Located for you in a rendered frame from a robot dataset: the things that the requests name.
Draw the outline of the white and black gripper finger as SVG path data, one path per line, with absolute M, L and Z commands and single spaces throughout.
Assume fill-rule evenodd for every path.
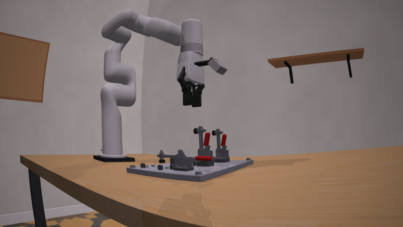
M 195 89 L 195 87 L 198 87 Z M 193 104 L 192 107 L 201 107 L 202 105 L 202 98 L 201 98 L 201 94 L 202 94 L 202 90 L 204 89 L 205 85 L 195 85 L 192 84 L 192 91 L 193 91 Z
M 193 92 L 191 91 L 192 87 L 192 82 L 191 81 L 185 81 L 185 67 L 183 67 L 179 77 L 178 77 L 178 82 L 180 83 L 182 87 L 182 92 L 183 92 L 183 105 L 192 105 L 193 104 Z

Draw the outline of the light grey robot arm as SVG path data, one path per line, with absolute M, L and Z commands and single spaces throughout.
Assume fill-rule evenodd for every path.
M 100 157 L 126 158 L 126 155 L 123 155 L 122 117 L 118 106 L 130 107 L 136 101 L 135 68 L 130 64 L 121 63 L 121 51 L 131 38 L 130 30 L 180 46 L 180 53 L 187 50 L 203 52 L 202 23 L 197 19 L 187 19 L 181 26 L 177 26 L 167 20 L 147 17 L 127 9 L 103 26 L 102 36 L 114 43 L 104 54 L 104 79 L 111 83 L 101 89 Z

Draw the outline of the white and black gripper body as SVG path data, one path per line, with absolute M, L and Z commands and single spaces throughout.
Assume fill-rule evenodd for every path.
M 185 67 L 185 81 L 191 81 L 192 84 L 204 84 L 204 66 L 197 66 L 194 63 L 203 61 L 203 52 L 198 50 L 187 50 L 179 54 L 177 63 L 177 79 L 183 67 Z

